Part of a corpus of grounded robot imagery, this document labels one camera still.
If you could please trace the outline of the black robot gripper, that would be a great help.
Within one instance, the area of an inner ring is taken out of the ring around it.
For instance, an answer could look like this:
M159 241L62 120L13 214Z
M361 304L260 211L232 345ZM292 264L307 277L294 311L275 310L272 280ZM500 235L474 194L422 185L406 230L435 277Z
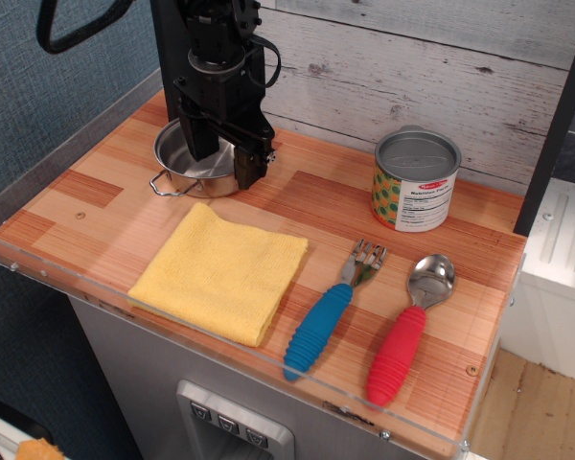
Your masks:
M265 91L263 45L233 46L226 55L188 52L186 74L174 80L180 92L179 123L191 156L201 161L223 138L234 148L235 177L248 190L267 173L274 131L261 111Z

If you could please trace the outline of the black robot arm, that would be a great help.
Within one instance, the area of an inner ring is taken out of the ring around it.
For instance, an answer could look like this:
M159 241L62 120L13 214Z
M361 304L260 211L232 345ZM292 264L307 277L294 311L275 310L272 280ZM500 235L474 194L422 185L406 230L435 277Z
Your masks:
M186 73L173 81L180 93L179 122L189 151L200 161L225 140L234 148L241 190L265 177L275 132L262 112L266 89L281 72L265 75L265 50L277 47L255 34L258 1L178 1L190 40Z

